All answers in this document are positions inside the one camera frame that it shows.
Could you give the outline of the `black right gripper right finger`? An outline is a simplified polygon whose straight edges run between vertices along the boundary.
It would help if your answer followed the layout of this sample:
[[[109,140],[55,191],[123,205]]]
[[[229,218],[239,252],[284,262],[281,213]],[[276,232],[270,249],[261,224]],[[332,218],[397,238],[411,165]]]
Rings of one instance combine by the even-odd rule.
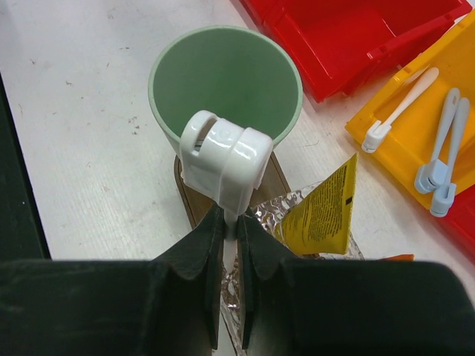
[[[298,257],[251,215],[237,235],[249,355],[474,353],[474,307],[444,265]]]

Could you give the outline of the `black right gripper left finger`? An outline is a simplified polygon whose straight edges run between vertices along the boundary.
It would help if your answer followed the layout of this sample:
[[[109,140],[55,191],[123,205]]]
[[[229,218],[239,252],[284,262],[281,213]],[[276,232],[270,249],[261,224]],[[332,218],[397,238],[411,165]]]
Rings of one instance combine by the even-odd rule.
[[[153,260],[1,265],[3,355],[210,355],[218,345],[223,211]]]

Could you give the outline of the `yellow toothpaste tube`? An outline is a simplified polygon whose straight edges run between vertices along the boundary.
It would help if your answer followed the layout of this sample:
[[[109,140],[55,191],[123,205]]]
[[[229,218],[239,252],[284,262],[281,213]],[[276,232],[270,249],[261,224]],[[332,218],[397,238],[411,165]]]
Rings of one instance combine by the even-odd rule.
[[[282,219],[278,236],[292,253],[347,253],[357,164],[353,154]]]

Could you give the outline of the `clear textured glass holder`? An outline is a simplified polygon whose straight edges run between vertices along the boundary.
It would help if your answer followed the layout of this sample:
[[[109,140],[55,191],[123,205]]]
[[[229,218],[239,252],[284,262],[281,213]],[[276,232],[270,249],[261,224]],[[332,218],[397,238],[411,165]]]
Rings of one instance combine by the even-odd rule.
[[[320,184],[321,182],[318,181],[312,185],[291,191],[288,194],[281,195],[272,200],[262,202],[261,204],[256,205],[252,210],[264,229],[268,233],[274,234],[275,229],[281,226],[283,218]],[[361,250],[353,236],[350,236],[347,252],[345,254],[311,254],[308,258],[320,260],[363,260],[364,255],[361,253]],[[223,272],[220,290],[220,315],[226,325],[226,330],[234,349],[233,354],[246,355],[246,350],[242,348],[239,291],[240,277],[238,272],[238,261],[236,260],[232,271]]]

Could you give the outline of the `orange toothpaste tube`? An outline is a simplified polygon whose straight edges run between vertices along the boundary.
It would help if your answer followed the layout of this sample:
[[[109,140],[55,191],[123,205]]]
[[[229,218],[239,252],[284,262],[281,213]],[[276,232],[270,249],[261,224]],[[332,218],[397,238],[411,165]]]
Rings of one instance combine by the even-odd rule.
[[[387,260],[387,261],[414,261],[414,255],[413,254],[399,254],[396,256],[391,256],[391,257],[384,257],[382,260]]]

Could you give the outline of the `white toothbrush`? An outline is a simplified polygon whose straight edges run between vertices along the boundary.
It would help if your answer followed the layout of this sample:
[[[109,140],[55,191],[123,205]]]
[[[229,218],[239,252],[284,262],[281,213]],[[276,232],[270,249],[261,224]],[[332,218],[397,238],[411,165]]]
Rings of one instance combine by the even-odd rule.
[[[376,120],[368,128],[364,141],[361,144],[361,148],[364,152],[372,154],[379,148],[390,132],[392,124],[396,119],[435,82],[438,75],[439,69],[437,67],[427,69],[419,76],[416,84],[410,89],[387,119],[384,122]]]
[[[232,272],[238,251],[237,221],[261,185],[272,139],[210,111],[198,111],[180,137],[179,157],[186,186],[223,209],[226,224],[223,265]]]

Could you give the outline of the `green cup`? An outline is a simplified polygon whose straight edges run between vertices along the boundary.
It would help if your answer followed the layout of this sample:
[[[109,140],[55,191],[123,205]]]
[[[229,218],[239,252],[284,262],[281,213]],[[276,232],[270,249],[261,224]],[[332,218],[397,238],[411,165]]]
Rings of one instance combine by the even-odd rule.
[[[148,102],[174,152],[202,110],[254,128],[278,146],[301,114],[303,84],[289,54],[269,37],[211,26],[185,33],[160,53],[148,77]]]

